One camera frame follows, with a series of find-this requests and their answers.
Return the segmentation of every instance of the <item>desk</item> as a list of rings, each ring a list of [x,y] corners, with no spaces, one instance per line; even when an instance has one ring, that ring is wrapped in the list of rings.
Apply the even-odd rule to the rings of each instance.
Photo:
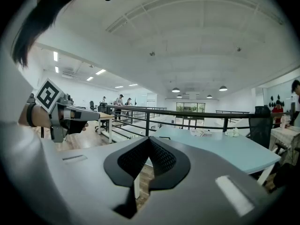
[[[112,123],[113,123],[113,116],[112,115],[108,115],[106,113],[103,112],[99,112],[100,114],[100,118],[98,120],[99,123],[99,129],[98,129],[98,134],[100,134],[100,128],[101,128],[101,121],[102,120],[109,120],[108,123],[108,132],[109,132],[109,143],[112,143]]]
[[[290,163],[296,165],[299,153],[295,148],[300,146],[300,127],[288,127],[282,129],[280,127],[273,128],[271,135],[287,146],[287,153],[282,156],[280,163]]]
[[[170,137],[171,140],[196,148],[211,151],[240,170],[251,174],[264,170],[258,183],[263,184],[280,156],[245,136],[228,137],[224,133],[212,133],[212,137],[196,137],[189,130],[162,127],[155,137]]]

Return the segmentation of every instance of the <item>wrist strap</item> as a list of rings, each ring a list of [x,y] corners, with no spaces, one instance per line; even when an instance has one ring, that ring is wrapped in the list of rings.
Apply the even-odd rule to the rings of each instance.
[[[36,104],[35,103],[30,103],[28,108],[27,108],[27,113],[26,113],[26,119],[27,119],[27,122],[29,124],[29,126],[35,128],[36,126],[33,125],[32,123],[32,109],[33,107],[35,106]]]

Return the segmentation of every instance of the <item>wooden floor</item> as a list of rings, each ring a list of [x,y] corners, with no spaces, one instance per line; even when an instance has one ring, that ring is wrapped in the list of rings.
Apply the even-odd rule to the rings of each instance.
[[[99,135],[98,132],[95,132],[95,126],[98,126],[98,122],[89,122],[89,126],[87,127],[86,131],[82,131],[79,134],[67,135],[67,139],[65,141],[56,142],[55,145],[57,151],[109,145],[109,139],[104,135]],[[41,136],[40,127],[33,127],[32,129],[38,134],[39,137]],[[44,128],[44,138],[50,139],[50,130],[47,128]],[[138,209],[142,207],[149,197],[148,184],[153,178],[153,168],[145,165],[140,173],[140,197],[136,200]]]

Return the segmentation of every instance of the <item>red shirt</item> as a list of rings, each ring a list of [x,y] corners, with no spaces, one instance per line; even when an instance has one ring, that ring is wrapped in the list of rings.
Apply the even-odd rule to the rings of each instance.
[[[273,110],[272,110],[272,113],[283,113],[283,108],[278,109],[278,108],[274,107]],[[277,118],[275,120],[275,123],[280,123],[280,118]]]

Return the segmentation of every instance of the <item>black hair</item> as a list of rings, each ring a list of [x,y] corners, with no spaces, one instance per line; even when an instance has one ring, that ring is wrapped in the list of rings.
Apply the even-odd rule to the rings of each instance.
[[[37,38],[51,27],[59,11],[72,0],[41,0],[30,12],[20,28],[13,49],[14,62],[27,67],[28,52]]]
[[[296,87],[300,85],[300,82],[298,80],[295,80],[293,83],[292,83],[292,93],[295,92],[296,90]]]

